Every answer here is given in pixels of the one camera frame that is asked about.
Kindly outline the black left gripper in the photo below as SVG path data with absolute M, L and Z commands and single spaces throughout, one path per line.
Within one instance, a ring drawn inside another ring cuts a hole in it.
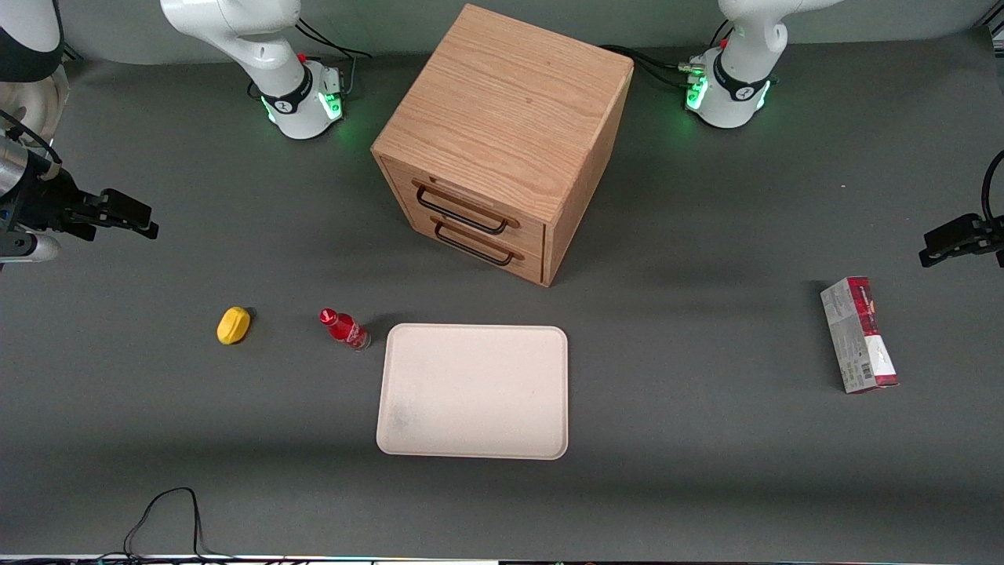
M 975 213 L 964 214 L 929 230 L 924 235 L 924 250 L 919 251 L 923 268 L 961 255 L 989 253 L 993 253 L 999 267 L 1004 268 L 1002 216 L 981 219 Z

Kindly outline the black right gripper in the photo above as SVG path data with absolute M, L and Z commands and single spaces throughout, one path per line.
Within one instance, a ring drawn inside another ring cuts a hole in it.
M 121 228 L 145 239 L 157 239 L 160 225 L 151 221 L 151 207 L 126 193 L 105 189 L 97 197 L 97 217 L 86 217 L 93 194 L 80 190 L 69 172 L 41 179 L 49 162 L 29 161 L 24 172 L 2 196 L 3 231 L 21 228 L 53 230 L 93 241 L 98 228 Z

